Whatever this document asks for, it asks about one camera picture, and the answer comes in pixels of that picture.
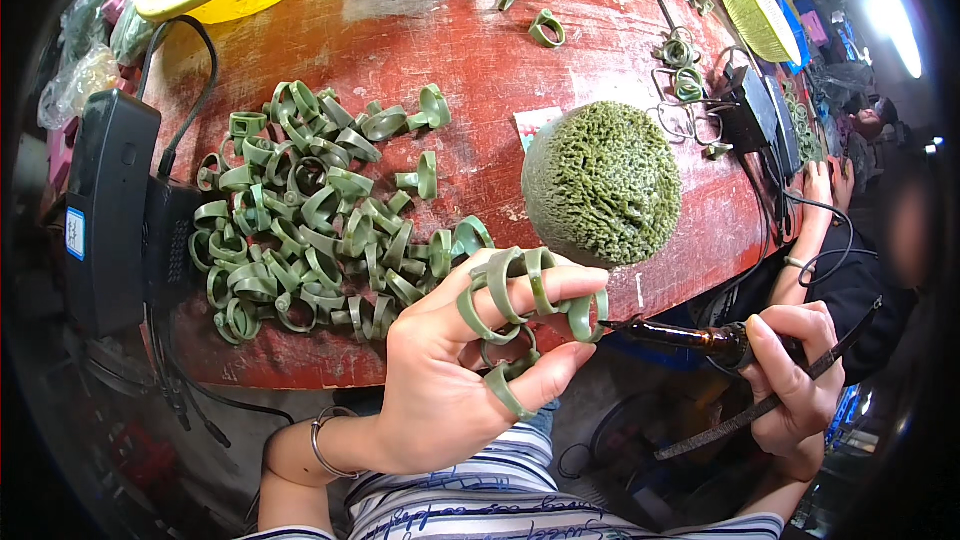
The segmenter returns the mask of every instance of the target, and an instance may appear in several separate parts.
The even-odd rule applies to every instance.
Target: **textured green ball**
[[[584,105],[543,126],[521,183],[536,234],[586,266],[646,261],[680,217],[680,172],[663,131],[619,102]]]

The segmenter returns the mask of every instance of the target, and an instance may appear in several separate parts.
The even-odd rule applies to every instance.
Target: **worn table surface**
[[[701,18],[682,0],[666,3],[677,25],[692,31],[704,54],[700,69],[713,85],[730,58],[724,50],[736,43],[722,8]],[[543,48],[527,33],[543,8],[566,29],[559,49]],[[382,198],[394,189],[393,173],[414,171],[420,153],[435,150],[439,198],[414,198],[415,211],[406,215],[415,221],[413,242],[473,214],[499,247],[541,245],[524,210],[513,114],[600,100],[656,105],[650,72],[660,63],[652,53],[667,31],[656,0],[517,0],[503,13],[495,0],[283,0],[208,29],[220,56],[219,82],[179,145],[174,177],[193,180],[227,133],[228,115],[259,110],[280,81],[301,79],[314,91],[330,86],[351,113],[373,100],[416,112],[420,89],[433,82],[453,122],[380,143],[383,160],[363,174],[376,180],[373,195]],[[154,57],[145,96],[163,114],[154,162],[206,82],[209,63],[185,25]],[[613,318],[678,305],[747,270],[761,253],[762,216],[737,161],[708,161],[693,140],[670,138],[683,181],[677,231],[654,258],[612,271]],[[201,291],[175,317],[182,360],[201,382],[325,389],[384,381],[382,346],[357,344],[348,331],[295,334],[268,322],[254,341],[234,348],[212,317]],[[540,340],[547,349],[560,342],[549,330]]]

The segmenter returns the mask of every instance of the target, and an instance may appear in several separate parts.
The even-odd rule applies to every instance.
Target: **striped shirt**
[[[547,473],[552,459],[550,440],[520,423],[466,462],[443,471],[364,474],[346,497],[353,524],[348,540],[776,540],[784,531],[779,515],[756,513],[653,533],[560,492]],[[242,540],[267,539],[335,540],[303,526],[271,529]]]

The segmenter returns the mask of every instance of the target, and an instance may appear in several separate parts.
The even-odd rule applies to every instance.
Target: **right hand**
[[[747,337],[756,363],[740,373],[750,382],[753,401],[775,393],[782,404],[753,422],[760,448],[777,456],[781,473],[809,482],[824,459],[822,432],[834,420],[846,379],[842,358],[820,378],[811,379],[787,354],[774,330],[797,339],[810,364],[837,343],[834,319],[822,301],[800,306],[776,305],[747,320]]]
[[[435,290],[406,308],[390,327],[383,410],[375,416],[372,439],[376,449],[369,457],[368,469],[402,475],[446,469],[476,455],[517,422],[517,416],[474,373],[480,365],[477,334],[460,316],[456,304],[457,296],[471,283],[470,271],[497,252],[478,251]],[[557,262],[557,267],[542,274],[552,303],[595,294],[607,284],[608,274],[603,269],[560,257]],[[529,278],[510,280],[507,288],[517,313],[534,310]],[[477,290],[473,304],[490,329],[497,330],[507,322],[488,289]],[[570,334],[565,315],[539,320],[561,334]],[[529,350],[528,345],[520,348]],[[594,344],[561,344],[510,381],[510,390],[524,408],[534,412],[560,396],[595,350]]]
[[[830,169],[826,162],[810,161],[803,168],[803,198],[813,200],[830,207],[834,206],[834,194],[831,190]],[[818,227],[829,226],[834,214],[823,207],[803,205],[803,225],[815,224]]]
[[[833,183],[833,205],[840,211],[849,213],[854,186],[857,184],[857,180],[854,179],[854,162],[851,159],[844,159],[841,165],[836,157],[826,159],[833,164],[830,180]]]

